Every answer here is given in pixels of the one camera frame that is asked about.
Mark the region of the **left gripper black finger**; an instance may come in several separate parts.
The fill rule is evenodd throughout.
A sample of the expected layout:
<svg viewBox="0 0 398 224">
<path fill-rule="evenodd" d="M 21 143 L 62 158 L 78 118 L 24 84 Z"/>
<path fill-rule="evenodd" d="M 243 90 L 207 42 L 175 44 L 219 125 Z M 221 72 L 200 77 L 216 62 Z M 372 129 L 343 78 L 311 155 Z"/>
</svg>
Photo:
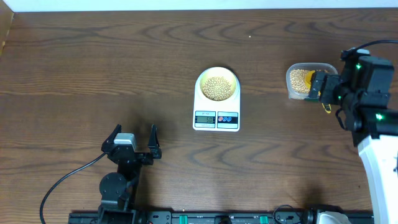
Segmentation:
<svg viewBox="0 0 398 224">
<path fill-rule="evenodd" d="M 111 153 L 115 148 L 114 140 L 116 136 L 121 133 L 122 126 L 117 124 L 113 132 L 108 136 L 108 138 L 102 143 L 101 150 L 103 153 Z"/>
<path fill-rule="evenodd" d="M 154 159 L 161 159 L 162 158 L 162 150 L 160 148 L 159 140 L 157 138 L 157 126 L 151 126 L 151 132 L 148 142 L 148 148 L 150 149 L 150 153 Z"/>
</svg>

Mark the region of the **yellow measuring scoop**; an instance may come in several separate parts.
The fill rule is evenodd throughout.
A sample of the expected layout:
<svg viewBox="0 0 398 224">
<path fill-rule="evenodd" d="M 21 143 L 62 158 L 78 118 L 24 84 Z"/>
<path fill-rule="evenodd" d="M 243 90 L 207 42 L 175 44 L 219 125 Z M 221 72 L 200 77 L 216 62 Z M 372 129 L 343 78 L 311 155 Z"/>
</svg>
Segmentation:
<svg viewBox="0 0 398 224">
<path fill-rule="evenodd" d="M 310 70 L 304 78 L 304 84 L 308 89 L 310 89 L 310 87 L 311 87 L 311 84 L 312 84 L 311 80 L 312 80 L 312 77 L 314 76 L 315 72 L 316 72 L 316 70 Z M 328 114 L 331 113 L 331 105 L 330 104 L 322 103 L 322 106 L 326 113 L 328 113 Z"/>
</svg>

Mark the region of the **yellow bowl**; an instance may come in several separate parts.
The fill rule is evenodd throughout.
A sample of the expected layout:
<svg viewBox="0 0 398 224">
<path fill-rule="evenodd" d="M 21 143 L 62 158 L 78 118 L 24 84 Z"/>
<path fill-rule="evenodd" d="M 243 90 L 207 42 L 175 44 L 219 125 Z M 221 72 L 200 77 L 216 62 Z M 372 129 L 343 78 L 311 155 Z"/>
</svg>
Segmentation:
<svg viewBox="0 0 398 224">
<path fill-rule="evenodd" d="M 224 101 L 232 97 L 238 87 L 236 75 L 224 67 L 206 69 L 199 79 L 200 92 L 211 101 Z"/>
</svg>

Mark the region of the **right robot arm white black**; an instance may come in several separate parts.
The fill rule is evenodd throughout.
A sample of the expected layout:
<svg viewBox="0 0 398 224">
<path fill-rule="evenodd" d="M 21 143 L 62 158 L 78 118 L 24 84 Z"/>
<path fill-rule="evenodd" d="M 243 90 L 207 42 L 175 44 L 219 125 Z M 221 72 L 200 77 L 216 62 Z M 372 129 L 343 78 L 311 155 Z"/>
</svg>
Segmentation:
<svg viewBox="0 0 398 224">
<path fill-rule="evenodd" d="M 388 108 L 394 66 L 368 50 L 341 53 L 339 75 L 315 72 L 309 98 L 337 105 L 364 165 L 375 223 L 397 223 L 397 111 Z"/>
</svg>

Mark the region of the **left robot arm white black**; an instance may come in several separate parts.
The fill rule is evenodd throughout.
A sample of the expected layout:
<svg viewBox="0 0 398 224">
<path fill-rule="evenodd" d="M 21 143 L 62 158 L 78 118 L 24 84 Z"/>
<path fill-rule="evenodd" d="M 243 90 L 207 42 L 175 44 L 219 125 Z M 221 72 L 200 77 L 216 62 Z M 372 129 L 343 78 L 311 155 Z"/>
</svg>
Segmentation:
<svg viewBox="0 0 398 224">
<path fill-rule="evenodd" d="M 99 224 L 143 224 L 148 222 L 147 212 L 136 210 L 135 200 L 142 166 L 151 166 L 162 158 L 157 139 L 157 127 L 152 125 L 148 152 L 136 152 L 136 137 L 123 133 L 121 125 L 102 144 L 101 150 L 118 169 L 105 175 L 99 184 L 101 204 L 98 208 Z"/>
</svg>

